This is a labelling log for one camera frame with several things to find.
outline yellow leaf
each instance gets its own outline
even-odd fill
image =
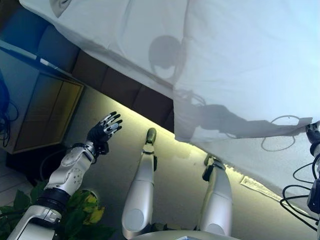
[[[90,204],[95,204],[97,202],[97,198],[92,194],[90,194],[89,196],[86,197],[85,202]]]
[[[91,224],[96,224],[97,222],[100,221],[100,219],[102,218],[103,214],[105,212],[105,207],[102,206],[99,209],[96,209],[93,213],[91,213],[89,222]]]

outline plant leaf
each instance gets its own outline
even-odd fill
[[[0,211],[2,214],[11,213],[15,211],[13,206],[0,206]]]
[[[86,225],[77,234],[77,238],[81,240],[94,239],[94,240],[107,240],[116,230],[112,227],[104,225]]]
[[[9,237],[8,233],[0,235],[0,240],[6,240]]]
[[[0,207],[0,211],[5,214],[5,213],[12,213],[15,212],[15,208],[13,206],[1,206]],[[10,214],[7,215],[6,217],[3,217],[4,219],[7,219],[9,221],[13,220],[13,219],[17,219],[17,218],[21,218],[22,217],[22,213],[18,213],[18,214]]]
[[[44,188],[47,185],[47,181],[39,182],[31,191],[31,203],[35,204],[36,200],[44,192]]]
[[[0,227],[1,227],[0,228],[0,236],[11,233],[9,221],[7,220],[6,217],[0,218]]]
[[[82,209],[75,209],[66,217],[64,232],[67,236],[73,237],[82,229],[86,214]]]
[[[30,205],[30,198],[25,195],[23,191],[17,190],[15,199],[13,202],[13,207],[15,210],[23,210],[29,207]]]
[[[86,198],[90,195],[89,191],[77,190],[67,203],[67,209],[79,208],[82,206]]]

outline robot finger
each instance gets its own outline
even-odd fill
[[[112,123],[114,120],[120,118],[120,116],[121,116],[120,114],[117,114],[117,115],[111,117],[106,124],[109,125],[109,124]]]
[[[115,133],[116,131],[120,130],[122,127],[120,126],[120,123],[122,123],[122,120],[119,120],[113,124],[111,124],[110,126],[107,126],[104,128],[104,132],[106,134],[110,134],[110,133]]]
[[[106,124],[108,124],[108,122],[110,121],[110,119],[116,115],[117,112],[116,111],[113,111],[111,113],[109,113],[107,116],[105,116],[99,123],[100,123],[100,126],[104,126]]]

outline white fabric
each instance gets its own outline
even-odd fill
[[[295,135],[319,121],[319,9],[318,0],[189,1],[174,78],[176,138]]]
[[[48,0],[20,0],[87,54],[172,96],[186,0],[73,0],[57,18]]]

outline green plant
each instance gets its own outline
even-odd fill
[[[43,192],[46,182],[35,186],[30,197],[18,190],[13,206],[1,206],[0,240],[6,240],[13,231],[25,210],[34,204]],[[114,228],[97,224],[102,218],[105,207],[99,206],[97,198],[90,191],[78,190],[67,203],[66,211],[56,233],[62,240],[106,240],[115,232]]]

